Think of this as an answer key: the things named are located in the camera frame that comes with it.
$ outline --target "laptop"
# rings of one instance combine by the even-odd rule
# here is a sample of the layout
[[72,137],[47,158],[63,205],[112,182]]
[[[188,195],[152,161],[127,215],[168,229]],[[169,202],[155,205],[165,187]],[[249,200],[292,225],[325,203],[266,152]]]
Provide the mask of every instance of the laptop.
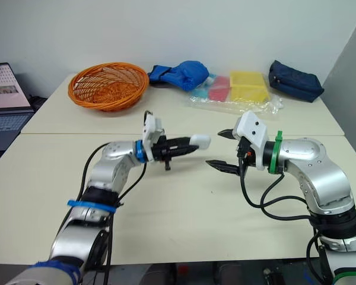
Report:
[[33,114],[10,65],[0,63],[0,157]]

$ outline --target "laptop keyboard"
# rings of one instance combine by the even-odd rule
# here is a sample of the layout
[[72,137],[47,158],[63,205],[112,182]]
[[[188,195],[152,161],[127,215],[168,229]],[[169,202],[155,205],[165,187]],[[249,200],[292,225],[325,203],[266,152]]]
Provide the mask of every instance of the laptop keyboard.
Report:
[[17,131],[24,124],[28,115],[0,116],[0,131]]

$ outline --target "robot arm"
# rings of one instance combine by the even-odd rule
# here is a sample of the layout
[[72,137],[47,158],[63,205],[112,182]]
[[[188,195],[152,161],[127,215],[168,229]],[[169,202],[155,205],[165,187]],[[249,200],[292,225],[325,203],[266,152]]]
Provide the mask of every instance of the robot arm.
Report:
[[[324,283],[356,284],[354,199],[345,173],[329,159],[324,145],[310,138],[283,140],[282,132],[278,132],[275,141],[269,141],[266,126],[252,112],[246,112],[234,129],[219,135],[239,141],[237,156],[245,167],[264,170],[267,166],[271,174],[288,172],[297,178],[311,215],[310,223],[322,243],[319,254]],[[241,165],[218,160],[208,164],[240,175]]]
[[124,194],[120,194],[130,169],[162,161],[170,170],[172,157],[206,149],[210,142],[206,135],[167,140],[161,121],[147,111],[142,140],[105,145],[84,193],[68,202],[71,210],[55,237],[49,260],[26,269],[7,285],[78,284],[87,271],[97,270],[108,258],[111,217],[121,206]]

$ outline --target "pink sponge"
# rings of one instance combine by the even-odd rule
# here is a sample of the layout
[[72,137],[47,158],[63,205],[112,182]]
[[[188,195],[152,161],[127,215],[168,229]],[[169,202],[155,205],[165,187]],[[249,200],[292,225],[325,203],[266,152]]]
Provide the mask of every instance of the pink sponge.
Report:
[[225,76],[217,76],[208,90],[210,100],[224,102],[230,92],[230,79]]

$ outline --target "green ring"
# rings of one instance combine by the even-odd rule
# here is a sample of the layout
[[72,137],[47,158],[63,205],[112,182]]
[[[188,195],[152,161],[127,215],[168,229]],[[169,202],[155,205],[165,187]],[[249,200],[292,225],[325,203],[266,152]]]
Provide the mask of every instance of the green ring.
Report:
[[335,284],[339,279],[347,276],[356,276],[356,271],[350,271],[350,272],[343,272],[335,276],[335,278],[332,281],[332,284]]
[[278,153],[279,149],[281,148],[281,143],[282,143],[282,131],[277,132],[277,136],[275,137],[275,143],[273,147],[273,153],[272,153],[272,160],[271,160],[271,165],[269,168],[269,173],[271,174],[276,174],[276,166],[277,166],[277,161],[278,161]]

